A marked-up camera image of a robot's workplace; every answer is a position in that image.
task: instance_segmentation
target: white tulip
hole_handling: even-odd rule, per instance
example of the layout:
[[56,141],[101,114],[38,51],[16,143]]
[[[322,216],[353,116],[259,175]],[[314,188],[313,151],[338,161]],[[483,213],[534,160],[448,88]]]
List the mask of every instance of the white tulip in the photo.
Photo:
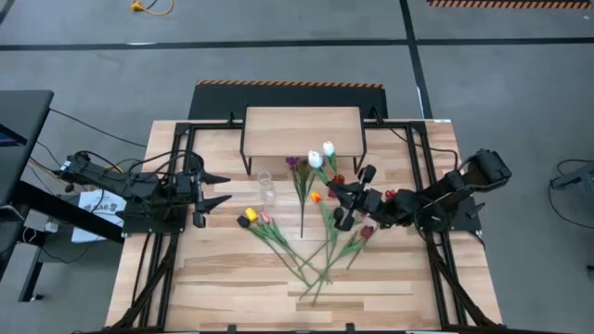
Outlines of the white tulip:
[[315,151],[309,151],[309,153],[307,154],[307,161],[309,161],[309,165],[312,166],[312,168],[322,167],[323,159],[319,155],[319,153]]
[[324,154],[326,154],[327,157],[331,157],[334,155],[334,145],[332,144],[332,142],[324,142]]

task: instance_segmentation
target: orange tulip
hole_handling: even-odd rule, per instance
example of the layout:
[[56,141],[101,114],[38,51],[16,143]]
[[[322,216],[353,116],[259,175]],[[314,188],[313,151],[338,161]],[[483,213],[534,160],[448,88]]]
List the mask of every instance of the orange tulip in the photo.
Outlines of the orange tulip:
[[320,195],[317,191],[312,191],[312,201],[314,203],[319,203],[322,200],[322,195]]

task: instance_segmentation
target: yellow cable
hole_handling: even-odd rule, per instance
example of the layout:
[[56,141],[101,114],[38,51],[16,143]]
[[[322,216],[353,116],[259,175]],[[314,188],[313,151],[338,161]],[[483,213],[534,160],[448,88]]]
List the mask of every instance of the yellow cable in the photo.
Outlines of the yellow cable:
[[174,9],[174,0],[169,0],[169,8],[167,8],[167,10],[160,12],[160,13],[144,8],[142,6],[142,4],[140,3],[140,1],[134,1],[132,3],[132,5],[130,5],[130,9],[132,9],[134,11],[143,11],[143,12],[149,13],[150,15],[154,15],[154,16],[165,16],[165,15],[169,14]]
[[[44,166],[40,165],[39,163],[29,160],[29,162],[33,165],[33,167],[37,167],[38,170],[40,170],[41,172],[46,173],[47,175],[49,175],[49,177],[53,178],[54,180],[60,182],[62,185],[64,186],[68,186],[69,184],[67,182],[65,182],[64,180],[59,179],[57,176],[53,175],[52,173],[50,173]],[[75,194],[79,194],[78,191],[73,190],[73,192]]]

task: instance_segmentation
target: wooden table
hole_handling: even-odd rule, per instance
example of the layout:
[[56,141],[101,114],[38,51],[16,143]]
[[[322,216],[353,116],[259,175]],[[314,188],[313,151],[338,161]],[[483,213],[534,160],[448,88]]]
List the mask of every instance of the wooden table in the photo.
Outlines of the wooden table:
[[[153,123],[147,158],[171,149],[174,125],[173,121]],[[432,147],[458,149],[451,123],[427,121],[427,130]],[[414,189],[407,144],[389,130],[366,130],[366,135],[366,163],[377,168],[373,187],[382,192],[400,187]],[[244,172],[239,137],[239,130],[197,132],[194,149],[204,158],[206,171],[232,179],[206,186],[206,197],[232,194],[233,198],[207,216],[206,228],[194,228],[188,221],[189,228],[179,240],[167,330],[224,330],[229,324],[238,325],[239,330],[331,330],[344,329],[348,322],[355,323],[357,329],[439,328],[429,261],[413,227],[379,231],[351,269],[345,269],[350,259],[342,259],[332,267],[333,284],[322,288],[315,306],[313,293],[299,299],[304,284],[266,245],[241,229],[236,219],[246,207],[263,208],[277,220],[292,247],[307,256],[325,237],[318,207],[310,201],[306,204],[300,238],[299,203],[289,169],[279,158],[264,157],[254,161],[254,168],[271,172],[278,193],[275,206],[264,208],[255,176]],[[418,154],[423,166],[422,149]],[[442,177],[452,169],[453,157],[443,152],[432,154],[437,177]],[[166,159],[152,161],[145,170],[156,168]],[[350,162],[338,158],[347,182],[355,180]],[[427,186],[425,172],[423,183]],[[313,189],[327,194],[318,181]],[[337,205],[333,200],[326,202],[329,207]],[[341,233],[340,239],[344,242],[349,236]],[[125,241],[107,325],[117,321],[130,305],[144,238],[137,235]],[[487,316],[500,321],[482,246],[468,233],[451,233],[451,239],[460,283]],[[150,249],[149,245],[140,287],[144,285]],[[317,267],[324,262],[323,256],[314,259]],[[316,277],[311,270],[306,274],[310,281]],[[445,281],[444,287],[450,322],[455,323],[451,292]],[[155,291],[150,324],[156,321],[161,289]]]
[[354,158],[355,166],[356,158],[365,158],[359,107],[248,107],[240,153],[249,158],[250,174],[254,157],[304,157],[322,151],[326,141],[337,157]]

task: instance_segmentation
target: black table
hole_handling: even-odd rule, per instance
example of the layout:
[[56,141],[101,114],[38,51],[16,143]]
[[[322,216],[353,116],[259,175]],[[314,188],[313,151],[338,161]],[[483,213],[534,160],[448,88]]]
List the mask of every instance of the black table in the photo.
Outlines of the black table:
[[[51,91],[0,91],[0,124],[27,140],[23,146],[0,147],[0,205],[14,207],[23,217],[26,217],[29,209],[33,209],[123,244],[122,229],[117,225],[20,180],[50,111],[49,104],[53,96]],[[20,302],[29,302],[33,298],[35,283],[44,263],[41,248],[47,240],[56,242],[65,231],[53,235],[25,227],[20,219],[10,218],[9,215],[2,217],[0,279],[18,242],[38,247],[19,297]]]

